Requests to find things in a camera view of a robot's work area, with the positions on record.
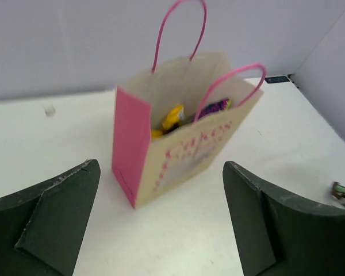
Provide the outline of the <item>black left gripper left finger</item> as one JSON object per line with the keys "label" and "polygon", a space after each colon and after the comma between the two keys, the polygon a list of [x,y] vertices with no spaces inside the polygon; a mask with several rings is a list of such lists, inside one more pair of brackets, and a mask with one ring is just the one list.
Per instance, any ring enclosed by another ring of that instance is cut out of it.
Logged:
{"label": "black left gripper left finger", "polygon": [[95,159],[0,198],[0,275],[73,275],[97,193]]}

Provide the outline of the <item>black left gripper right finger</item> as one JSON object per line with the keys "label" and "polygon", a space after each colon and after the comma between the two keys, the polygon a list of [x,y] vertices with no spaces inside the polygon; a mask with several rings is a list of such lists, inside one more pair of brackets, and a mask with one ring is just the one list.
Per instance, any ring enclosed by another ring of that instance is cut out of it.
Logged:
{"label": "black left gripper right finger", "polygon": [[224,190],[244,275],[345,275],[345,209],[309,200],[235,162]]}

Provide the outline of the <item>purple chocolate pack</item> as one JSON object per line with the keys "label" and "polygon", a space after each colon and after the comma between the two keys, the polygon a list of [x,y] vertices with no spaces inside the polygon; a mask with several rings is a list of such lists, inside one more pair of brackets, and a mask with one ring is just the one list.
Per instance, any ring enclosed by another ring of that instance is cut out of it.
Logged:
{"label": "purple chocolate pack", "polygon": [[339,204],[345,206],[345,186],[341,185],[339,182],[333,182],[331,195]]}

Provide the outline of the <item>purple blue candy bag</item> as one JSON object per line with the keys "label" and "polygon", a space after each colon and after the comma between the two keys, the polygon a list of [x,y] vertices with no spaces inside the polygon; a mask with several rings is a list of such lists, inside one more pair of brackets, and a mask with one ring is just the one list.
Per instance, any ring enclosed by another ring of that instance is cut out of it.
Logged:
{"label": "purple blue candy bag", "polygon": [[226,97],[214,103],[210,103],[201,110],[198,119],[201,119],[213,113],[228,110],[231,107],[231,103],[232,101],[229,97]]}

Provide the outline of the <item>paper bag with pink handles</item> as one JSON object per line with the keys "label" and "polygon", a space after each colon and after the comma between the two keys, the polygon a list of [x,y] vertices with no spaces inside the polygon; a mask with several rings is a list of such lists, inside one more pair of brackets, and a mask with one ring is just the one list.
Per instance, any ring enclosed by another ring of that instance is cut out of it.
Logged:
{"label": "paper bag with pink handles", "polygon": [[[262,96],[242,72],[259,71],[260,63],[232,69],[223,52],[198,53],[141,71],[116,88],[112,172],[133,208],[205,171]],[[228,110],[198,119],[208,104],[229,97]],[[165,132],[162,122],[178,105],[185,119]],[[164,136],[151,139],[152,130]]]}

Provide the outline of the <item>yellow snack bar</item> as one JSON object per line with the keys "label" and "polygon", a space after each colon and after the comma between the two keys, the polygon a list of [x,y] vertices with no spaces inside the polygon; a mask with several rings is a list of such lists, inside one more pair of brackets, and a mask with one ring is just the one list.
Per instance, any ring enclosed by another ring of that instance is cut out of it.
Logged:
{"label": "yellow snack bar", "polygon": [[152,130],[151,131],[151,139],[152,140],[155,140],[155,139],[158,139],[158,138],[161,138],[164,136],[164,132],[162,130]]}
{"label": "yellow snack bar", "polygon": [[176,126],[179,126],[179,123],[184,119],[184,106],[178,105],[168,113],[168,115],[162,122],[162,128],[165,132],[170,131]]}

